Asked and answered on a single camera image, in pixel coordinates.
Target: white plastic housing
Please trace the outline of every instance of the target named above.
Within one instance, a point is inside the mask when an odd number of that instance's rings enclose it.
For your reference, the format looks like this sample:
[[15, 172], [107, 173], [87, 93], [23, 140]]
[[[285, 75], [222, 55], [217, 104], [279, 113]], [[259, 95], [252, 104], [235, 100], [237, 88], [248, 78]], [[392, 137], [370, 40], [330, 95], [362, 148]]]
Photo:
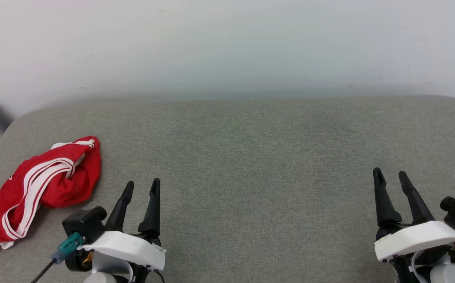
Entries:
[[455, 265], [437, 265], [430, 271], [432, 283], [455, 283]]
[[455, 241], [455, 230], [442, 221], [429, 221], [404, 228], [374, 242], [379, 261]]
[[165, 249], [119, 231], [106, 231], [93, 244], [79, 246], [79, 249], [99, 251], [138, 265], [150, 265], [151, 270], [165, 268]]

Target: red cloth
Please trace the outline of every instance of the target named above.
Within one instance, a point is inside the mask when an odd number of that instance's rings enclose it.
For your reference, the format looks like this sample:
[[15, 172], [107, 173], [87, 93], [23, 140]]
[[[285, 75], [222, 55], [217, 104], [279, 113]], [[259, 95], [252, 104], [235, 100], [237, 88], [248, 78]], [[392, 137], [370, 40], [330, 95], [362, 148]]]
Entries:
[[57, 143], [24, 161], [0, 190], [0, 245], [26, 236], [41, 204], [62, 208], [88, 199], [100, 176], [100, 143], [94, 136]]

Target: gray upholstery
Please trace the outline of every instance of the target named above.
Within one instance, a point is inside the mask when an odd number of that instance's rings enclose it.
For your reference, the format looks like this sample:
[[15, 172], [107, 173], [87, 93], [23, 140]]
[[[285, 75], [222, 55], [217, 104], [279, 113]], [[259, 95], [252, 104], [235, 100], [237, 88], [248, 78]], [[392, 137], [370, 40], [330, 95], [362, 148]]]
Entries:
[[[455, 196], [455, 99], [436, 96], [285, 101], [78, 104], [35, 111], [0, 139], [0, 186], [23, 161], [82, 136], [101, 143], [91, 200], [40, 208], [28, 236], [0, 251], [0, 282], [30, 282], [79, 208], [111, 210], [136, 184], [125, 231], [143, 219], [161, 179], [168, 283], [392, 282], [376, 260], [372, 169], [396, 209], [405, 170], [432, 213]], [[54, 266], [42, 282], [82, 282]], [[156, 274], [150, 282], [159, 282]]]

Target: teal connector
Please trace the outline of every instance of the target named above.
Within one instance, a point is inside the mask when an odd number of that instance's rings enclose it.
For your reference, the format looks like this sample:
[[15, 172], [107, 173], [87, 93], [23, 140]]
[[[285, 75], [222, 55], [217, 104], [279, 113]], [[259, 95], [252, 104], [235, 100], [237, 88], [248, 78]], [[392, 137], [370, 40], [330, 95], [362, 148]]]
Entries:
[[56, 259], [55, 264], [59, 265], [71, 252], [75, 251], [83, 243], [83, 237], [79, 233], [72, 233], [67, 240], [58, 246], [57, 251], [51, 255], [51, 259]]

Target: red fabric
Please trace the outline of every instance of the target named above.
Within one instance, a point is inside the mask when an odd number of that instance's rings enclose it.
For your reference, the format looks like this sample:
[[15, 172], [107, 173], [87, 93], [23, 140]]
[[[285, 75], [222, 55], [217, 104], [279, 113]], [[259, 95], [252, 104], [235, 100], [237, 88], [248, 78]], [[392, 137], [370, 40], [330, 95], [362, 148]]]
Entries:
[[53, 148], [24, 161], [0, 190], [0, 245], [26, 236], [40, 204], [49, 208], [87, 200], [100, 176], [100, 143], [94, 136]]

